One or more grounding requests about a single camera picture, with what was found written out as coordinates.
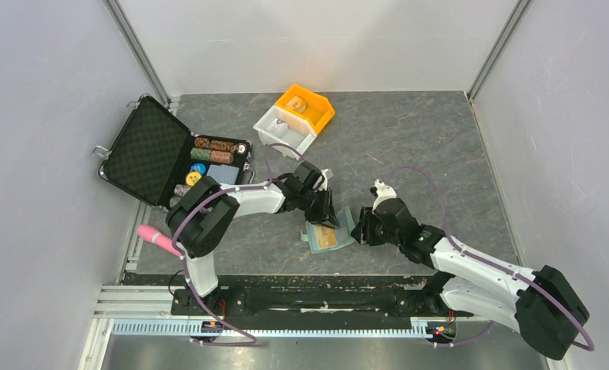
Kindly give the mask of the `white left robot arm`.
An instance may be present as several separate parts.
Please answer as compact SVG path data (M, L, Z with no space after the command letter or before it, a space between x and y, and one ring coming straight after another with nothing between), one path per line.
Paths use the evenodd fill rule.
M220 303L214 250L232 221L254 214L301 210L310 224L338 228L325 171L303 161L297 168L262 183L229 185L205 176L168 213L171 245L183 263L190 303L201 314Z

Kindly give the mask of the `green card holder wallet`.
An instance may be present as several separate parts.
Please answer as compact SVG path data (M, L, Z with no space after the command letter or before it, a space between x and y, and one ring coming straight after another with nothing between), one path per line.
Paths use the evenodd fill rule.
M342 208L337 213L340 227L325 227L305 223L304 231L301 232L301 241L308 244L312 254L336 251L355 243L351 231L355 227L352 212L349 207Z

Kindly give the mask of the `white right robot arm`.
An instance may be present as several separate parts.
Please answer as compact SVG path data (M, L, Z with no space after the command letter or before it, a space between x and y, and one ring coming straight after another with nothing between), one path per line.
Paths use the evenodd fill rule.
M536 352L561 360L575 345L590 313L564 275L505 263L419 223L399 199L363 207L351 235L369 246L391 244L413 263L436 270L424 287L425 309L463 311L520 334Z

